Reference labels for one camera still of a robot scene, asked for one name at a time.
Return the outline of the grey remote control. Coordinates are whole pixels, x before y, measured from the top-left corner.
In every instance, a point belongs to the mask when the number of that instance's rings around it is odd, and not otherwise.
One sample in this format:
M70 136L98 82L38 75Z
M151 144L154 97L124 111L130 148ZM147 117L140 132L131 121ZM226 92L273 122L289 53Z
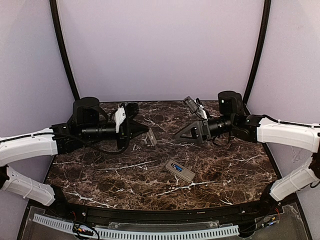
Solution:
M193 171L189 170L188 168L182 166L180 163L177 163L173 160L168 161L165 165L165 168L188 183L191 183L196 175Z

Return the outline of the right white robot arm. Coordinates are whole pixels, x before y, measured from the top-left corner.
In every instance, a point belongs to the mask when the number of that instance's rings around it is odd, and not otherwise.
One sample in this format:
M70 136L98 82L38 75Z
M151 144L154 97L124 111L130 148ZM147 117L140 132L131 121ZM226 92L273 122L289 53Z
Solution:
M287 196L320 180L320 126L287 122L268 115L245 113L242 95L222 91L218 95L220 117L210 117L199 99L186 97L183 102L198 120L175 134L179 142L201 145L228 133L251 143L274 143L312 152L312 156L288 175L267 185L260 197L261 207L274 207Z

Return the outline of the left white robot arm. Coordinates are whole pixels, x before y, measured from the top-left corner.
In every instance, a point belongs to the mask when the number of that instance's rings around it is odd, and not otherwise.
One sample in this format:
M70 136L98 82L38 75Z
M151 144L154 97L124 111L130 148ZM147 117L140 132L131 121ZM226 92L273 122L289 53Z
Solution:
M72 153L88 147L106 155L126 151L130 141L149 131L134 120L139 113L137 103L121 103L107 114L96 97L84 97L73 103L72 115L66 123L0 140L0 189L41 203L44 206L64 203L60 187L27 177L9 166L10 163L39 157Z

